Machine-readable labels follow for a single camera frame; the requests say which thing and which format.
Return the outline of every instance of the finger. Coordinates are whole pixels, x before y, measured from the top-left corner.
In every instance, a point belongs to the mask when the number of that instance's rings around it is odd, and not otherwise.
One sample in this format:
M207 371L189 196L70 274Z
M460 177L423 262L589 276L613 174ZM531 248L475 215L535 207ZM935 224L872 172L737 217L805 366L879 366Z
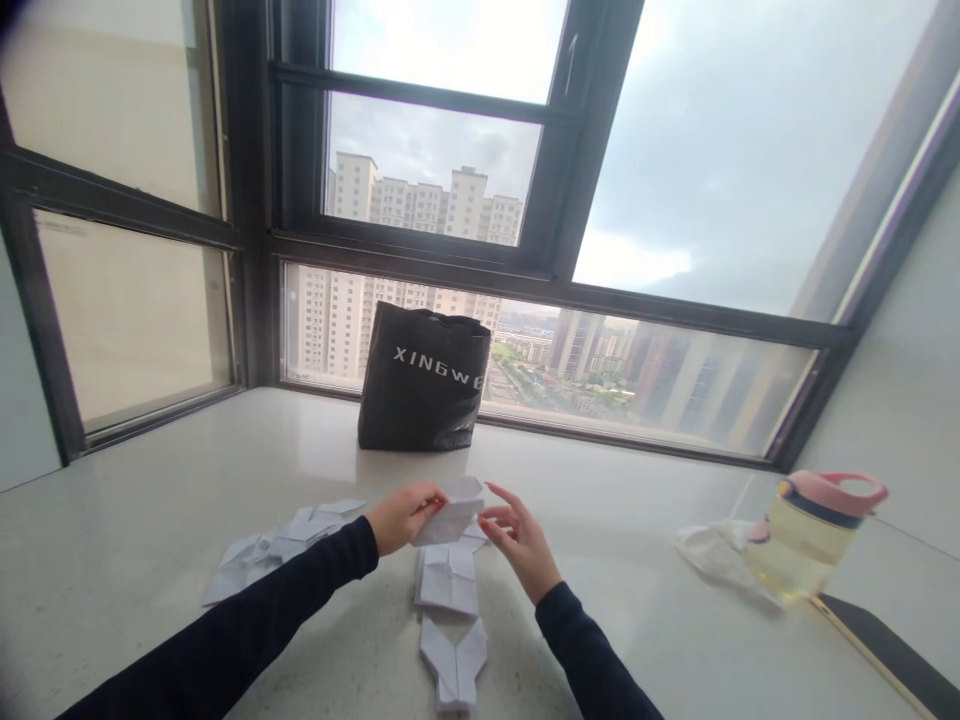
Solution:
M487 508L480 512L480 517L486 518L487 520L519 519L517 513L514 512L513 508L509 505L498 505L497 507Z
M420 532L420 528L427 524L427 520L440 512L440 508L442 507L443 503L432 502L424 505L413 513L413 515L410 516L410 525L413 528L414 534Z
M524 505L523 501L512 492L494 483L487 483L487 487L490 488L490 491L494 495L502 497L504 500L506 500L507 504L512 507L516 511L517 515L519 515L521 518L530 517L530 511L527 510L527 506Z
M487 519L481 518L479 525L480 529L483 530L483 534L490 538L490 542L496 545L497 549L509 560L513 556L514 549L517 547L516 540L507 535L505 530L502 530L499 526Z
M407 486L407 496L414 508L419 508L424 503L438 502L446 504L450 498L439 487L430 482L418 482Z

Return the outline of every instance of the white paper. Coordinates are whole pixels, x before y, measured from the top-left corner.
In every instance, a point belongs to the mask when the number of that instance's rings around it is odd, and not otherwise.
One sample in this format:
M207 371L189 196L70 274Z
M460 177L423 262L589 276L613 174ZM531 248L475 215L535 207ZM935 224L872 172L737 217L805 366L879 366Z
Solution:
M487 536L484 535L483 530L480 529L480 525L477 524L477 519L473 518L456 544L460 547L469 548L470 552L476 552L488 542Z
M474 515L483 510L483 490L480 481L472 475L465 475L440 485L450 498L450 502L430 518L411 543L415 547L439 545L456 542L470 525Z
M335 515L346 515L347 513L362 508L364 505L366 505L366 503L360 500L341 500L336 503L318 505L317 510L319 512L334 513Z
M220 566L222 567L227 563L233 562L242 555L252 552L253 546L257 544L259 539L259 535L250 535L245 538L240 538L239 540L234 540L232 543L230 543L230 547L228 547L227 551L223 554L223 559L220 561Z
M207 586L203 604L226 600L266 577L320 538L335 533L343 527L344 516L364 504L359 500L341 500L316 509L300 508L290 522L277 530L230 543Z
M457 545L421 548L414 603L479 615L473 552Z
M290 522L293 523L302 523L310 520L313 517L313 508L300 508L294 513L293 520Z
M277 531L277 534L279 537L287 538L288 540L306 542L317 535L326 534L330 528L339 524L339 522L340 518L337 515L316 513L312 520L301 523L287 523Z
M427 616L420 629L420 652L437 675L437 710L471 711L477 706L477 675L487 662L487 636L477 618L454 648Z

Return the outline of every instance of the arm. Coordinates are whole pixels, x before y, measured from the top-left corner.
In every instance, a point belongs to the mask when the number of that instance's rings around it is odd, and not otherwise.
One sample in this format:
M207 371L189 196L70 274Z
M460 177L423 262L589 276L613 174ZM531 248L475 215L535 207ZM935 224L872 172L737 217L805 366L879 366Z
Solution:
M537 623L567 674L583 716L587 720L663 720L563 582L543 530L530 511L513 493L493 483L487 486L508 504L480 513L480 528L510 561L536 606Z
M334 591L378 561L361 517L209 610L61 718L222 718Z
M585 718L663 720L565 582L544 596L536 615Z

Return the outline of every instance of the person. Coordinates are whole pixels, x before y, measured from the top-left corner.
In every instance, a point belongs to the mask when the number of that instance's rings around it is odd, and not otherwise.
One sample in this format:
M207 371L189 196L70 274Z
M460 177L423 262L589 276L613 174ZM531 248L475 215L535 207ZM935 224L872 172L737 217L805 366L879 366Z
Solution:
M540 526L519 498L479 524L506 556L536 606L537 622L592 718L662 720L600 628L571 592ZM436 485L401 488L368 515L323 538L104 682L61 718L222 718L333 593L373 572L449 502Z

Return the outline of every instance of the pink bottle cap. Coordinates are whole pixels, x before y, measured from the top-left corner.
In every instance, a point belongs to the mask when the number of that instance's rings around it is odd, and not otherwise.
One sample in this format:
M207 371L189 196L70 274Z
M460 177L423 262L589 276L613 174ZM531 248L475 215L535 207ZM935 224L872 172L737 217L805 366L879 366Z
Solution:
M869 495L857 495L844 490L844 480L862 480L874 487ZM789 476L794 489L807 500L851 517L866 517L877 505L887 499L890 491L878 480L859 473L814 473L797 470Z

